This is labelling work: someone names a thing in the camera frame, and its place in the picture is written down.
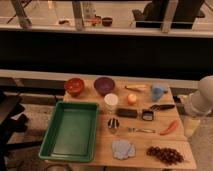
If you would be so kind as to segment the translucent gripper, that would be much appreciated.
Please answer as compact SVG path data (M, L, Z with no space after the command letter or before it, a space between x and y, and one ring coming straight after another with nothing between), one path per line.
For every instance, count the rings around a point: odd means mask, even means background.
M186 116L184 118L185 136L187 138L191 137L199 125L200 125L200 119L198 117Z

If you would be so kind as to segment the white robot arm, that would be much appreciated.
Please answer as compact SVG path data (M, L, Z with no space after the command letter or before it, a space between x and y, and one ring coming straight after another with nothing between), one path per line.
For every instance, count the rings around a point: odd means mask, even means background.
M191 137L198 128L201 119L213 110L213 75L206 76L198 82L198 89L184 100L184 133Z

